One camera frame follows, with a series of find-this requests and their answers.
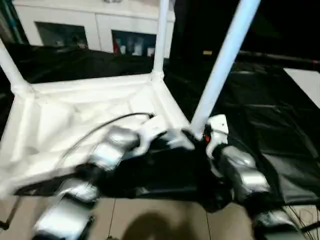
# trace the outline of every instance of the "cabinet door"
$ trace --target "cabinet door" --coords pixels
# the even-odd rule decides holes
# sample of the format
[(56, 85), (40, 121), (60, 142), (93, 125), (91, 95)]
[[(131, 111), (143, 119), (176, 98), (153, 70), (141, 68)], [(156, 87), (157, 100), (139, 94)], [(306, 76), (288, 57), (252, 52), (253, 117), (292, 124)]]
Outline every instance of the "cabinet door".
[[(158, 31), (157, 19), (145, 19), (129, 16), (96, 16), (102, 51), (133, 55), (152, 55), (156, 46)], [(167, 22), (165, 37), (165, 58), (169, 58), (174, 23)]]
[(15, 6), (31, 45), (101, 50), (94, 13)]

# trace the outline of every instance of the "cable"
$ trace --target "cable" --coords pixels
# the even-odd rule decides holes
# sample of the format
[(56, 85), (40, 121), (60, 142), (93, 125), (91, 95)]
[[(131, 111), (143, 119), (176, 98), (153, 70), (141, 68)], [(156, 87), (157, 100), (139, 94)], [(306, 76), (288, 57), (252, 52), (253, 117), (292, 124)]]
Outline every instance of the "cable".
[[(293, 212), (293, 214), (295, 215), (295, 217), (298, 219), (298, 221), (300, 222), (300, 224), (305, 228), (306, 227), (306, 225), (304, 224), (304, 222), (301, 220), (301, 217), (298, 215), (298, 213), (296, 212), (296, 210), (294, 210), (291, 206), (287, 206), (292, 212)], [(307, 236), (308, 236), (308, 238), (310, 239), (310, 240), (314, 240), (314, 238), (312, 237), (312, 235), (311, 235), (311, 233), (309, 232), (309, 231), (306, 231), (306, 232), (304, 232)]]
[[(310, 211), (308, 211), (308, 210), (306, 210), (306, 209), (301, 209), (301, 210), (299, 211), (300, 221), (302, 221), (302, 217), (301, 217), (302, 211), (305, 211), (305, 212), (307, 212), (307, 213), (310, 214), (310, 216), (311, 216), (311, 222), (314, 220), (314, 216), (313, 216), (313, 214), (312, 214)], [(306, 231), (306, 233), (308, 233), (309, 237), (310, 237), (312, 240), (314, 240), (314, 236), (313, 236), (313, 234), (311, 233), (311, 231)]]
[(304, 226), (301, 228), (301, 231), (303, 233), (311, 232), (313, 230), (316, 230), (316, 237), (317, 239), (319, 238), (319, 228), (320, 228), (320, 213), (319, 213), (319, 208), (316, 206), (316, 216), (317, 216), (317, 221), (314, 223), (311, 223), (310, 225)]
[(153, 113), (148, 113), (148, 112), (134, 112), (134, 113), (129, 113), (126, 115), (122, 115), (119, 117), (116, 117), (112, 120), (106, 121), (102, 124), (100, 124), (99, 126), (96, 126), (95, 128), (93, 128), (91, 131), (89, 131), (87, 134), (85, 134), (83, 137), (81, 137), (75, 144), (73, 144), (61, 157), (61, 159), (57, 162), (57, 164), (54, 166), (54, 169), (52, 171), (52, 175), (51, 178), (54, 178), (57, 174), (57, 171), (59, 170), (59, 167), (66, 161), (67, 157), (79, 146), (79, 144), (81, 142), (83, 142), (85, 139), (87, 139), (89, 136), (91, 136), (92, 134), (94, 134), (96, 131), (104, 128), (105, 126), (112, 124), (118, 120), (124, 119), (124, 118), (128, 118), (131, 116), (137, 116), (137, 115), (147, 115), (149, 116), (149, 119), (153, 118), (155, 115)]

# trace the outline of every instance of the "tiled floor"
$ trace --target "tiled floor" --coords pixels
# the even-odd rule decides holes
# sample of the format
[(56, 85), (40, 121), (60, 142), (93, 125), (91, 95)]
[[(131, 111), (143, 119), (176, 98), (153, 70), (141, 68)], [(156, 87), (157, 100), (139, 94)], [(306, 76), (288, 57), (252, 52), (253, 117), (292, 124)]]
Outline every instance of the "tiled floor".
[[(316, 206), (314, 205), (301, 205), (294, 207), (286, 207), (287, 213), (291, 216), (291, 218), (297, 223), (297, 225), (302, 228), (303, 225), (310, 225), (314, 222), (318, 222), (320, 220), (320, 214), (317, 211)], [(320, 229), (314, 229), (306, 234), (306, 239), (319, 239)]]
[[(7, 219), (14, 197), (0, 204), (0, 220)], [(32, 226), (50, 198), (23, 197), (11, 227), (1, 240), (30, 240)], [(206, 214), (197, 203), (110, 199), (94, 210), (97, 221), (90, 240), (108, 236), (120, 240), (251, 240), (250, 221), (244, 210), (230, 204), (214, 214)]]

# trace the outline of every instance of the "black cloth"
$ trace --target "black cloth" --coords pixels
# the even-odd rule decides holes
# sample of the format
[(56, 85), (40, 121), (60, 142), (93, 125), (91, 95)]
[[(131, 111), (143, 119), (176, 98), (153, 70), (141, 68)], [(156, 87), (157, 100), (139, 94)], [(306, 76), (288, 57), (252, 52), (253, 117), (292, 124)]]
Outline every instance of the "black cloth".
[[(153, 67), (153, 60), (144, 57), (74, 48), (7, 47), (29, 83), (143, 74)], [(164, 66), (164, 81), (189, 121), (213, 64), (171, 60)], [(8, 83), (3, 80), (1, 84), (3, 129), (13, 96)], [(281, 67), (235, 63), (211, 115), (215, 114), (226, 115), (229, 142), (256, 158), (272, 186), (275, 202), (320, 202), (320, 110)], [(186, 188), (188, 195), (196, 194), (192, 187)]]

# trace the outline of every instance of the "white pvc pipe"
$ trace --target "white pvc pipe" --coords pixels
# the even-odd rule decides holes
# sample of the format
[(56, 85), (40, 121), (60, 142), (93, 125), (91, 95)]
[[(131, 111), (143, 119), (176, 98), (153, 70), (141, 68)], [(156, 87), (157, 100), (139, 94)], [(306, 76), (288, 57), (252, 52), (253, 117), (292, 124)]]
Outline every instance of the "white pvc pipe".
[(241, 0), (193, 115), (190, 129), (201, 138), (227, 76), (256, 14), (260, 0)]
[(155, 41), (153, 72), (159, 72), (159, 73), (163, 72), (168, 11), (169, 11), (169, 0), (160, 0), (158, 32), (156, 34), (156, 41)]
[(30, 89), (29, 84), (22, 77), (1, 39), (0, 66), (11, 83), (11, 89), (25, 89), (26, 92)]

